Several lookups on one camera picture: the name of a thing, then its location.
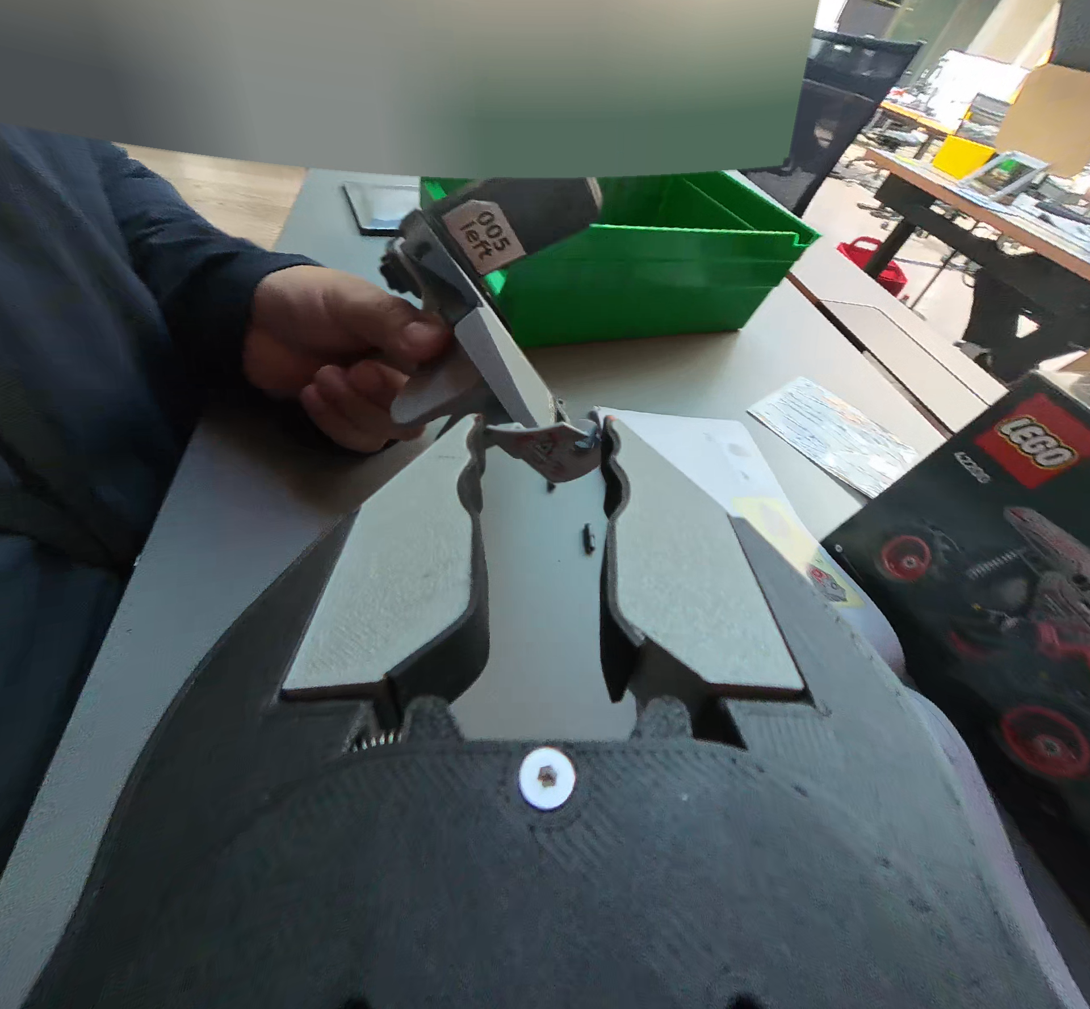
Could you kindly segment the yellow bin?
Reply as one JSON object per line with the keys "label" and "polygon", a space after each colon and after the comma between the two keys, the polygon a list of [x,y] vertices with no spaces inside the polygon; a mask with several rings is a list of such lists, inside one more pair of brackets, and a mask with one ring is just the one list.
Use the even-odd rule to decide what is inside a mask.
{"label": "yellow bin", "polygon": [[961,181],[984,167],[994,156],[992,145],[950,134],[943,139],[930,166],[952,180]]}

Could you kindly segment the white board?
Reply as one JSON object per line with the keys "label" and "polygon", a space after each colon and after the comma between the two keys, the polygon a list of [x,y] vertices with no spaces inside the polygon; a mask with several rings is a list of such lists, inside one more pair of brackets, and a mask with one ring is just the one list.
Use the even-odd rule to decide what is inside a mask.
{"label": "white board", "polygon": [[949,50],[919,80],[917,99],[930,119],[954,131],[979,97],[1014,104],[1029,73],[1018,64]]}

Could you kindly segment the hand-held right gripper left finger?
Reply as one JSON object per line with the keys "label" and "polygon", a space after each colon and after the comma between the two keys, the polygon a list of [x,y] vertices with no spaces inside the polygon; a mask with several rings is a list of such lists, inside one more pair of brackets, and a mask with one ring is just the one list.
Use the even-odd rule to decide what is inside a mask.
{"label": "hand-held right gripper left finger", "polygon": [[288,669],[284,700],[456,702],[489,653],[484,424],[459,420],[361,504]]}

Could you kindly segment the black lego set box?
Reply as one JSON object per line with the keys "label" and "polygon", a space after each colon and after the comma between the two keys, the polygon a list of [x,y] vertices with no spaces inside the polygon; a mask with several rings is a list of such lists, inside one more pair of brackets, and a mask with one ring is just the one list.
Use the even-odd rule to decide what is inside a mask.
{"label": "black lego set box", "polygon": [[824,545],[1088,914],[1088,375],[1025,376]]}

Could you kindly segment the person's left forearm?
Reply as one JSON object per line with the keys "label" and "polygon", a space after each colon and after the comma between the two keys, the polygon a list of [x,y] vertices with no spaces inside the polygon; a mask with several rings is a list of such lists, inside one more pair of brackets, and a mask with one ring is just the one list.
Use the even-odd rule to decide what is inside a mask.
{"label": "person's left forearm", "polygon": [[314,266],[211,226],[110,142],[1,132],[2,530],[128,571],[262,280]]}

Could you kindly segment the grey lego assembly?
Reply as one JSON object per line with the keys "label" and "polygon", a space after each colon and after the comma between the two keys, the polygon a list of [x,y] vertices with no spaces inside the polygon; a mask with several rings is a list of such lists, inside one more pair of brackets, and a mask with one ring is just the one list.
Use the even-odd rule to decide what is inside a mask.
{"label": "grey lego assembly", "polygon": [[484,437],[489,447],[525,463],[555,485],[579,481],[603,464],[603,434],[594,417],[564,418],[534,428],[486,421]]}

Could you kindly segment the person's dark clothing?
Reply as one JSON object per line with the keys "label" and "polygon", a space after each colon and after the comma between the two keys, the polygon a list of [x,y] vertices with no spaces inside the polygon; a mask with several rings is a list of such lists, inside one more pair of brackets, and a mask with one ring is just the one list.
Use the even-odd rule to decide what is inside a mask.
{"label": "person's dark clothing", "polygon": [[1,539],[1,868],[7,870],[133,564]]}

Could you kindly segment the wooden workbench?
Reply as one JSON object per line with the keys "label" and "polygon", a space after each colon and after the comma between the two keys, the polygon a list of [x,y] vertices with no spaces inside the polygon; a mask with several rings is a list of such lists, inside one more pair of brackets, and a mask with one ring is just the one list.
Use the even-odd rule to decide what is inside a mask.
{"label": "wooden workbench", "polygon": [[937,239],[976,268],[962,352],[1006,384],[1075,353],[1070,368],[1088,370],[1088,252],[1042,221],[968,199],[932,168],[873,148],[863,157],[884,173],[874,197],[896,219],[867,275],[879,279],[916,232]]}

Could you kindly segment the green plastic bin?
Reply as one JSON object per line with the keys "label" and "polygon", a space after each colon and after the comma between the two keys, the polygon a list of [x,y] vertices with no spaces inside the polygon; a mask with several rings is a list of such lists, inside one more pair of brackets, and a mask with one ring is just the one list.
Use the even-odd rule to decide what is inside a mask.
{"label": "green plastic bin", "polygon": [[522,348],[734,333],[820,238],[725,171],[598,184],[595,224],[486,278]]}

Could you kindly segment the open instruction booklet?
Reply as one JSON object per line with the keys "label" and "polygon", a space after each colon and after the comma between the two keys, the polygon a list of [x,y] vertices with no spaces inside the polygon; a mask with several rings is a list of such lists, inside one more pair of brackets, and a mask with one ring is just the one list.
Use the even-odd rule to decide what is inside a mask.
{"label": "open instruction booklet", "polygon": [[762,1007],[1083,1007],[969,749],[903,682],[891,621],[802,525],[735,422],[620,420],[732,516],[804,678],[798,701],[659,697],[741,768],[737,873]]}

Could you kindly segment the black flat slab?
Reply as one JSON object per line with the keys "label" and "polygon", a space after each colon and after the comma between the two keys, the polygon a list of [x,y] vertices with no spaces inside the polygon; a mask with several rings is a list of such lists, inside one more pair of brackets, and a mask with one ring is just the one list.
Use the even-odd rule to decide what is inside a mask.
{"label": "black flat slab", "polygon": [[407,216],[420,207],[417,184],[346,181],[340,185],[361,238],[398,238]]}

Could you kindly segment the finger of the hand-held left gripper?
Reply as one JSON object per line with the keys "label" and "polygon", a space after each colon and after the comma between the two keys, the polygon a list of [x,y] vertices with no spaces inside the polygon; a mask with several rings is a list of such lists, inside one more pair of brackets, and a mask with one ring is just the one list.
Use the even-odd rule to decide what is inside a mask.
{"label": "finger of the hand-held left gripper", "polygon": [[552,390],[494,309],[470,309],[456,323],[455,337],[508,423],[536,430],[559,421]]}

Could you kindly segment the person's left hand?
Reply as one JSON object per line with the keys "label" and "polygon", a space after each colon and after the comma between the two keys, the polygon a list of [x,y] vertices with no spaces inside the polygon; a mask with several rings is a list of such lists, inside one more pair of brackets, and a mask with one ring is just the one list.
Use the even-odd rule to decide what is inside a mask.
{"label": "person's left hand", "polygon": [[300,265],[257,287],[242,372],[265,396],[300,406],[334,443],[374,453],[423,434],[395,422],[390,409],[450,342],[441,319],[402,297],[347,272]]}

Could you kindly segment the cardboard box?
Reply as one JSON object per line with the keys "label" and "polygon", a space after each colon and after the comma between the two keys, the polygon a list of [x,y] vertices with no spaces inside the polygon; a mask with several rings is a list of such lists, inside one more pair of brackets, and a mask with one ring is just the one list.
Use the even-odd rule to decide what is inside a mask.
{"label": "cardboard box", "polygon": [[1044,63],[1024,80],[1001,122],[995,151],[1045,161],[1056,177],[1078,177],[1089,165],[1089,73]]}

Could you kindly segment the black office chair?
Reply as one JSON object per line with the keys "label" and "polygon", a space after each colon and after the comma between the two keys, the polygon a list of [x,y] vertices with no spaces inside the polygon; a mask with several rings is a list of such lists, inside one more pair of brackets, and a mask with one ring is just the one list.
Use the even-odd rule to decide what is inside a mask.
{"label": "black office chair", "polygon": [[802,217],[841,155],[903,80],[922,40],[813,31],[788,155],[743,175]]}

